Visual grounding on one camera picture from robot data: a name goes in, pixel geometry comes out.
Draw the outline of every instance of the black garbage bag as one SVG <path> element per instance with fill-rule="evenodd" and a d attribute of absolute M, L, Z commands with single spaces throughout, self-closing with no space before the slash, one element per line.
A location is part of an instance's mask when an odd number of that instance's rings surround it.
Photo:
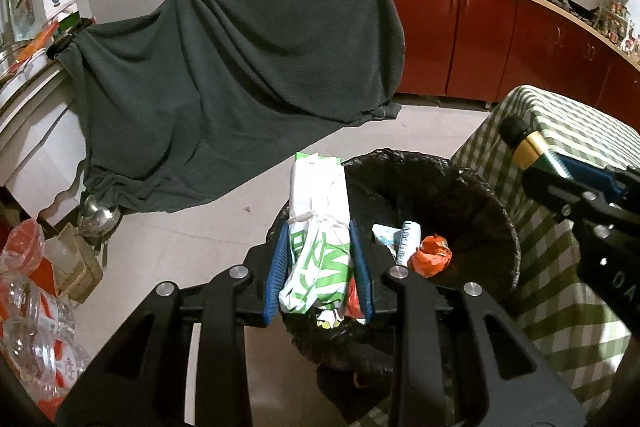
<path fill-rule="evenodd" d="M 399 229 L 403 221 L 415 221 L 422 237 L 445 237 L 453 253 L 449 266 L 431 282 L 453 288 L 477 282 L 499 303 L 508 303 L 520 275 L 520 244 L 504 207 L 476 172 L 439 156 L 391 149 L 343 165 L 351 219 L 359 230 L 370 231 L 376 223 Z M 288 217 L 287 203 L 267 237 Z M 311 362 L 356 373 L 393 370 L 391 327 L 371 328 L 345 318 L 339 327 L 325 330 L 316 325 L 313 308 L 304 315 L 283 314 L 283 321 L 293 344 Z"/>

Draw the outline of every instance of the blue gripper pad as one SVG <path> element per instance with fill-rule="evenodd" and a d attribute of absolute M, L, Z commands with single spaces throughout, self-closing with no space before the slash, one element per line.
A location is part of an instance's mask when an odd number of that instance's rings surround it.
<path fill-rule="evenodd" d="M 280 229 L 280 235 L 276 243 L 273 257 L 271 258 L 271 266 L 269 274 L 264 281 L 264 309 L 262 318 L 264 323 L 269 325 L 273 317 L 278 313 L 280 302 L 278 294 L 289 274 L 289 225 L 284 223 Z"/>
<path fill-rule="evenodd" d="M 611 172 L 559 152 L 556 154 L 577 182 L 602 191 L 607 203 L 618 203 L 625 195 L 626 190 L 620 188 Z"/>
<path fill-rule="evenodd" d="M 373 319 L 373 296 L 371 292 L 371 277 L 367 269 L 367 263 L 362 254 L 360 245 L 360 234 L 356 222 L 351 219 L 349 223 L 349 235 L 351 239 L 351 259 L 353 261 L 353 276 L 356 280 L 356 291 L 358 292 L 358 301 L 360 303 L 360 311 L 364 315 L 367 324 Z"/>

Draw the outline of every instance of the crumpled wrapper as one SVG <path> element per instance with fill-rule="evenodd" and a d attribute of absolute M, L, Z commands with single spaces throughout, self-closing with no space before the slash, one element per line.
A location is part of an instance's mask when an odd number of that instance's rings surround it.
<path fill-rule="evenodd" d="M 409 259 L 408 268 L 423 277 L 433 277 L 449 266 L 451 257 L 447 240 L 436 233 L 422 240 Z"/>

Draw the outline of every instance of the red cabinet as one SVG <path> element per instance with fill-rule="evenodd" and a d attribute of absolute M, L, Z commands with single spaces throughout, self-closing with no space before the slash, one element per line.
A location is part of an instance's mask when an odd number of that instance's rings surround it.
<path fill-rule="evenodd" d="M 404 28 L 398 92 L 444 95 L 456 36 L 458 0 L 394 0 Z"/>
<path fill-rule="evenodd" d="M 609 71 L 609 52 L 610 48 L 595 35 L 564 20 L 548 89 L 595 106 Z"/>
<path fill-rule="evenodd" d="M 596 108 L 640 130 L 640 71 L 610 51 L 611 65 Z"/>
<path fill-rule="evenodd" d="M 556 46 L 560 44 L 560 14 L 530 0 L 518 0 L 513 40 L 498 100 L 514 87 L 529 84 L 549 89 L 548 77 Z"/>
<path fill-rule="evenodd" d="M 447 96 L 495 102 L 517 0 L 460 0 Z"/>

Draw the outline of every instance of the yellow band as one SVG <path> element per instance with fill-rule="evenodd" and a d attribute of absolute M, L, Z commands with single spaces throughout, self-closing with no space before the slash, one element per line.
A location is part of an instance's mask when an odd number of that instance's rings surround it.
<path fill-rule="evenodd" d="M 513 159 L 521 169 L 528 169 L 540 156 L 549 150 L 542 134 L 538 131 L 527 136 L 513 152 Z"/>

